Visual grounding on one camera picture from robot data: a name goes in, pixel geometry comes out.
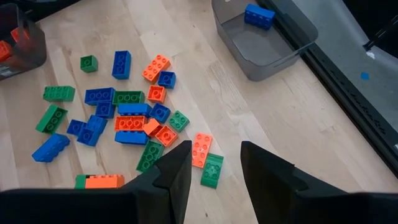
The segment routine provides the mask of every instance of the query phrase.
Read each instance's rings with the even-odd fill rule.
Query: toy building block
[[[95,72],[98,70],[98,61],[94,55],[80,58],[80,69],[85,73]]]
[[[141,159],[139,160],[137,170],[145,172],[150,168],[154,162],[162,157],[164,146],[154,141],[148,141],[145,146],[144,153],[142,153]]]
[[[80,143],[83,143],[87,146],[95,146],[98,142],[98,139],[100,138],[100,134],[98,132],[95,132],[93,130],[83,128],[79,136],[77,137],[77,141]]]
[[[154,138],[162,128],[162,125],[155,118],[150,118],[149,122],[144,124],[143,130],[149,137]]]
[[[112,87],[86,90],[85,103],[93,106],[99,102],[112,102],[114,92]]]
[[[224,157],[209,153],[205,168],[201,175],[200,184],[216,189],[220,178]]]
[[[174,89],[175,79],[176,77],[174,72],[160,71],[157,84],[163,86],[164,88]]]
[[[123,175],[91,175],[86,179],[85,189],[119,188],[123,185]]]
[[[177,140],[178,135],[165,125],[155,136],[164,146],[169,147]]]
[[[59,108],[58,106],[50,105],[37,124],[36,130],[41,133],[53,134],[60,126],[67,112],[67,110]]]
[[[7,60],[11,56],[11,46],[7,42],[0,40],[0,62]]]
[[[67,129],[67,134],[72,134],[74,136],[79,136],[80,131],[86,127],[86,123],[82,121],[77,121],[75,119],[71,120]]]
[[[75,97],[75,88],[72,86],[46,86],[43,99],[48,102],[72,102]]]
[[[115,105],[112,102],[99,102],[95,109],[95,115],[101,118],[113,118]]]
[[[193,141],[192,165],[203,168],[212,139],[210,135],[197,133]]]
[[[170,116],[170,109],[160,103],[156,103],[152,111],[150,111],[149,116],[155,118],[160,123],[165,123]]]
[[[115,131],[143,131],[147,122],[145,116],[117,116],[114,123]]]
[[[159,77],[161,70],[166,70],[170,67],[170,61],[163,55],[156,55],[155,59],[151,61],[147,68],[142,72],[142,76],[155,83]]]
[[[174,130],[181,132],[189,124],[189,119],[181,112],[176,111],[170,118],[169,123]]]
[[[248,4],[244,11],[244,22],[254,26],[270,29],[274,20],[275,12],[263,9],[254,4]]]
[[[32,154],[32,157],[36,162],[51,162],[69,144],[68,137],[62,134],[53,134]]]
[[[87,121],[86,129],[102,134],[104,132],[107,122],[107,119],[101,118],[96,115],[91,115]]]
[[[143,103],[145,94],[142,91],[116,91],[113,96],[113,104]]]
[[[25,39],[29,40],[29,34],[28,34],[27,29],[24,29],[23,35],[24,35]],[[19,42],[19,29],[18,29],[18,27],[11,31],[11,36],[15,40],[15,42],[17,42],[17,43]]]
[[[86,186],[86,179],[88,179],[90,175],[78,174],[76,176],[76,184],[75,189],[84,189]]]
[[[148,92],[148,100],[154,103],[164,103],[166,89],[162,86],[151,85]]]
[[[114,53],[112,76],[123,80],[130,77],[131,54],[127,50]]]
[[[114,141],[122,144],[147,144],[149,138],[143,131],[119,131],[114,137]]]
[[[118,105],[118,113],[122,116],[146,116],[149,117],[149,112],[152,107],[147,103],[123,103]]]

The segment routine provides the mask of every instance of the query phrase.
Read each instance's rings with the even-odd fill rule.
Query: black container
[[[0,6],[0,41],[7,46],[0,55],[10,52],[0,60],[0,80],[37,68],[47,58],[44,32],[16,4]]]

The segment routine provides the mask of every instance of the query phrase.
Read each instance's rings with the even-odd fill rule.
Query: gray plastic bin
[[[293,65],[318,37],[315,26],[291,0],[263,0],[275,11],[269,30],[244,23],[244,10],[254,0],[212,0],[217,31],[252,81],[260,81]]]

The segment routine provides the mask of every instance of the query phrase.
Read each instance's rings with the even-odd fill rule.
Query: wooden table
[[[216,32],[210,0],[83,0],[40,23],[48,59],[33,71],[0,82],[0,189],[73,187],[77,174],[122,174],[135,178],[143,147],[114,141],[111,120],[95,148],[72,143],[53,162],[31,154],[48,138],[35,130],[49,103],[45,86],[76,88],[66,120],[86,121],[94,108],[85,90],[112,86],[143,90],[141,72],[164,54],[177,74],[165,105],[191,121],[173,147],[196,132],[213,135],[211,152],[225,157],[216,190],[200,185],[192,170],[186,223],[256,223],[243,181],[240,142],[250,140],[300,169],[347,191],[398,192],[398,181],[356,127],[299,60],[262,82],[250,82]],[[115,50],[133,55],[129,80],[111,76]],[[80,70],[93,54],[96,73]]]

